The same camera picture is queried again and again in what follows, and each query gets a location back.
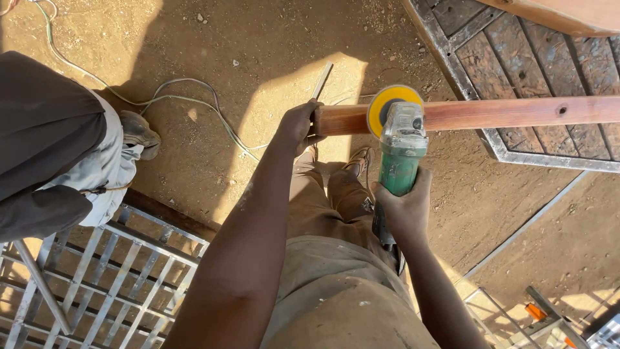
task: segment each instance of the person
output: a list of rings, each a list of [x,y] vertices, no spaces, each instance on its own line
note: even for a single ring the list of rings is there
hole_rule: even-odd
[[[162,347],[488,348],[428,246],[431,173],[419,168],[402,197],[372,184],[409,264],[420,321],[395,259],[371,231],[357,180],[369,149],[330,177],[325,195],[314,167],[323,137],[311,130],[318,105],[283,116]]]
[[[105,224],[159,135],[21,53],[0,54],[0,75],[0,242]]]

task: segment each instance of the angle grinder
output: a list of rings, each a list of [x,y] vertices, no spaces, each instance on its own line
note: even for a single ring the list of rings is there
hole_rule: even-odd
[[[366,121],[381,146],[379,183],[395,196],[409,193],[415,183],[418,162],[428,149],[422,98],[407,86],[386,87],[370,102]],[[373,233],[383,248],[391,252],[396,242],[386,226],[380,202],[374,205]]]

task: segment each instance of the dirt ground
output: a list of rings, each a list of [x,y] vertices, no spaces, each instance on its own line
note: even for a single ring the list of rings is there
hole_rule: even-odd
[[[170,79],[205,81],[250,147],[267,143],[283,113],[309,99],[327,61],[335,66],[320,98],[326,104],[390,84],[409,85],[428,101],[454,99],[399,1],[56,3],[54,40],[66,58],[132,101],[150,99]],[[4,8],[7,1],[0,4]],[[0,19],[0,50],[17,50],[85,86],[102,88],[53,56],[43,17],[31,2],[22,1]],[[192,83],[165,92],[213,100]],[[135,110],[105,96],[117,109]],[[157,158],[138,163],[133,188],[196,220],[222,223],[256,162],[234,146],[206,106],[165,100],[150,107],[146,118],[163,144]],[[428,234],[433,251],[461,275],[578,175],[498,163],[473,131],[429,137],[422,162],[434,175]],[[362,145],[377,143],[370,136],[329,138],[319,145],[319,160],[347,161]],[[254,153],[260,157],[261,150]],[[371,177],[376,173],[375,166]],[[620,286],[620,253],[613,248],[620,230],[618,184],[615,174],[589,174],[472,281],[507,309],[526,302],[525,287],[533,285],[578,321],[594,310],[588,300],[604,299]],[[502,330],[512,332],[508,326]]]

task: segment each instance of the yellow sanding disc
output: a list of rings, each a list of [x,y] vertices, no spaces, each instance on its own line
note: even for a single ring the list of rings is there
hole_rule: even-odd
[[[414,102],[420,104],[424,113],[422,98],[416,90],[404,85],[388,86],[379,91],[373,98],[366,113],[368,129],[375,137],[379,138],[381,136],[389,107],[394,102]]]

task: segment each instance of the metal grate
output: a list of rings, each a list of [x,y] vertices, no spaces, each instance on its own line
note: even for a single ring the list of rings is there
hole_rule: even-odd
[[[191,220],[168,207],[165,207],[165,210],[173,211],[177,218],[181,217],[185,220]],[[134,215],[144,217],[158,225],[161,230],[159,239],[152,238],[126,226],[130,217]],[[70,232],[68,231],[58,232],[43,239],[41,249],[36,257],[36,264],[42,271],[47,283],[50,283],[50,281],[68,283],[66,294],[62,296],[55,294],[54,296],[69,320],[72,332],[79,325],[84,324],[84,322],[81,323],[84,315],[90,318],[86,319],[86,323],[92,322],[92,325],[90,325],[87,334],[82,338],[74,334],[63,333],[61,325],[57,320],[54,321],[51,327],[35,323],[35,318],[43,302],[42,290],[37,288],[32,277],[25,284],[7,276],[0,276],[0,287],[5,290],[10,288],[13,292],[12,297],[15,297],[18,293],[22,294],[20,304],[13,318],[7,317],[5,314],[0,315],[0,320],[12,323],[10,328],[0,325],[0,338],[5,341],[4,347],[9,349],[22,348],[24,346],[46,349],[65,349],[67,347],[103,349],[109,348],[117,334],[122,338],[122,342],[120,345],[116,344],[115,347],[121,349],[126,348],[132,338],[132,346],[135,346],[136,341],[140,341],[142,338],[144,339],[142,348],[150,349],[161,345],[166,339],[163,332],[166,326],[174,321],[174,313],[180,306],[180,302],[198,266],[200,257],[202,257],[209,245],[209,242],[196,232],[186,228],[183,224],[170,224],[170,221],[170,219],[166,219],[161,215],[147,212],[143,207],[136,208],[128,204],[122,204],[119,218],[116,221],[111,220],[105,227],[94,228],[85,248],[70,243],[68,241]],[[104,230],[108,230],[111,233],[106,242],[102,240]],[[193,255],[166,245],[173,234],[179,234],[196,243]],[[131,247],[125,255],[125,260],[119,262],[112,260],[111,256],[120,239],[130,240]],[[95,253],[95,249],[100,244],[105,244],[105,249],[101,255],[98,255]],[[24,256],[10,252],[9,247],[10,245],[6,243],[0,250],[0,271],[4,266],[3,264],[6,264],[7,261],[24,264],[22,260]],[[141,266],[141,269],[137,270],[132,268],[132,265],[138,256],[138,252],[141,250],[143,253],[146,250],[147,254],[150,253],[150,255],[144,265]],[[63,252],[80,258],[73,275],[57,269]],[[160,256],[167,257],[167,261],[162,267],[161,272],[153,276],[151,272]],[[174,263],[182,263],[183,268],[187,272],[173,284],[166,282],[165,279]],[[85,275],[89,265],[91,266],[91,275],[88,278],[89,280],[86,281]],[[98,283],[107,270],[116,273],[116,277],[105,288],[98,285]],[[119,290],[123,283],[127,285],[128,282],[132,286],[130,286],[128,294],[124,296],[119,293]],[[157,307],[151,304],[158,292],[165,292],[166,296],[163,299],[169,299],[167,306],[162,307],[162,309],[157,309]],[[138,300],[139,293],[146,293],[146,297],[142,297],[143,301]],[[103,303],[101,303],[98,309],[89,307],[94,294],[104,296]],[[120,310],[115,315],[110,313],[114,302],[120,302],[121,304]],[[134,313],[137,311],[137,313],[132,315],[132,321],[128,321],[125,317],[131,310]],[[141,321],[146,314],[153,317],[151,323],[155,322],[155,325],[150,327],[141,325]],[[100,340],[103,338],[101,343],[95,342],[97,336],[99,336]]]

